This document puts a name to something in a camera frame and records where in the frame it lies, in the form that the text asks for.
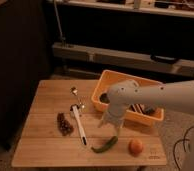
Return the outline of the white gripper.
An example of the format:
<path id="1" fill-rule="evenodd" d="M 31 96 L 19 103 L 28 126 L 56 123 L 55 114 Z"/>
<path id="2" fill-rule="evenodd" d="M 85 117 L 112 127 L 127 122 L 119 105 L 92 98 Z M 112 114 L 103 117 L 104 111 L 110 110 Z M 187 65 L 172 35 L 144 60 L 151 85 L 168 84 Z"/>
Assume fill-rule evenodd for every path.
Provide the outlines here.
<path id="1" fill-rule="evenodd" d="M 103 116 L 99 122 L 99 127 L 104 124 L 110 123 L 115 128 L 120 128 L 124 122 L 125 108 L 115 105 L 109 105 L 103 113 Z"/>

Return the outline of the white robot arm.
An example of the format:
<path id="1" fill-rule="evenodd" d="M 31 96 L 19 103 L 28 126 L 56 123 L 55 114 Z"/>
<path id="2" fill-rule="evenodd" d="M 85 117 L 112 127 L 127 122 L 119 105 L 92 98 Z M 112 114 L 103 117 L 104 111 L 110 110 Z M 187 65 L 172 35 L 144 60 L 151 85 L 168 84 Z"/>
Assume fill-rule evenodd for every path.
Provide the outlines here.
<path id="1" fill-rule="evenodd" d="M 167 108 L 194 114 L 194 80 L 152 86 L 139 86 L 134 80 L 111 85 L 107 90 L 109 104 L 100 125 L 111 123 L 116 133 L 123 124 L 126 110 L 132 104 Z M 194 171 L 194 130 L 191 151 L 185 157 L 181 171 Z"/>

